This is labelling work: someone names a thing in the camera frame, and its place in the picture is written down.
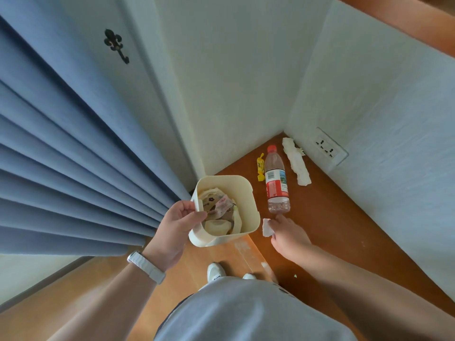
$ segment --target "yellow wrapper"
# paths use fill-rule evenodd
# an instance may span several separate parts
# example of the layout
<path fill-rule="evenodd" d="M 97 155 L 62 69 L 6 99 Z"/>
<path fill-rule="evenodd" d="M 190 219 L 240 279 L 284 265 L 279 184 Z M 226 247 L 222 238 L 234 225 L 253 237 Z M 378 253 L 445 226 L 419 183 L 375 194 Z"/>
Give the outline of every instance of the yellow wrapper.
<path fill-rule="evenodd" d="M 264 159 L 262 159 L 262 157 L 264 157 L 264 153 L 261 154 L 261 156 L 256 160 L 256 162 L 258 163 L 258 181 L 259 182 L 262 182 L 263 180 L 265 180 L 265 176 L 264 176 Z"/>

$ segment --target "watch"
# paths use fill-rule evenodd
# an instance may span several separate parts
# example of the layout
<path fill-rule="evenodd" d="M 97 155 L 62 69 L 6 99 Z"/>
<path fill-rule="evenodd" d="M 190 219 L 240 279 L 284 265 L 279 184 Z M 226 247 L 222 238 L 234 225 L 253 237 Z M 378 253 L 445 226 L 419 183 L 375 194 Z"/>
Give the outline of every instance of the watch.
<path fill-rule="evenodd" d="M 140 269 L 145 271 L 147 275 L 155 281 L 158 285 L 161 284 L 166 277 L 166 273 L 163 273 L 161 270 L 156 268 L 149 260 L 140 254 L 140 252 L 135 251 L 128 256 L 127 261 L 129 263 L 134 263 Z"/>

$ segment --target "plastic bottle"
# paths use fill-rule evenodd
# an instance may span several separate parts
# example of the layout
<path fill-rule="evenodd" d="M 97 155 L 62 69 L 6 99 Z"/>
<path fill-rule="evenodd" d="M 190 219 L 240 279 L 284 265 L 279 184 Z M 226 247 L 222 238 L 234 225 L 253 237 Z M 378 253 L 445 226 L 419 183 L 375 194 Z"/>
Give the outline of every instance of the plastic bottle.
<path fill-rule="evenodd" d="M 268 210 L 270 213 L 282 214 L 291 210 L 287 192 L 286 174 L 277 147 L 272 144 L 267 148 L 265 158 L 265 183 L 267 185 Z"/>

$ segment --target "person's left hand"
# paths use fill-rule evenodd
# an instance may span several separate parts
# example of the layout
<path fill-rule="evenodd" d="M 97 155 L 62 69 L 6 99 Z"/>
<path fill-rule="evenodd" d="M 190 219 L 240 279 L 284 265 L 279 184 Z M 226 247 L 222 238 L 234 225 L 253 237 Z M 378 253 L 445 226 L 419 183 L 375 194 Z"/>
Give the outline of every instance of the person's left hand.
<path fill-rule="evenodd" d="M 181 258 L 190 230 L 206 217 L 207 212 L 196 212 L 191 201 L 174 203 L 142 254 L 158 269 L 168 270 Z"/>

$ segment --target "trash can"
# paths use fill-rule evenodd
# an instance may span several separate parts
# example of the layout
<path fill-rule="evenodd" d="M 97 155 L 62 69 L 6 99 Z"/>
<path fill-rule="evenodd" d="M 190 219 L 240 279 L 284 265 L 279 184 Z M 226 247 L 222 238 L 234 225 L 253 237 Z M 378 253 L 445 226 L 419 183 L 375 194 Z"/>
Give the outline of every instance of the trash can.
<path fill-rule="evenodd" d="M 253 187 L 248 179 L 242 176 L 207 176 L 200 179 L 191 197 L 197 211 L 204 210 L 202 200 L 198 199 L 198 194 L 214 188 L 219 188 L 230 199 L 235 200 L 242 220 L 242 229 L 240 233 L 234 235 L 214 236 L 209 234 L 202 227 L 202 224 L 198 224 L 190 231 L 190 241 L 195 246 L 204 247 L 227 243 L 257 230 L 261 223 L 261 217 L 253 196 Z"/>

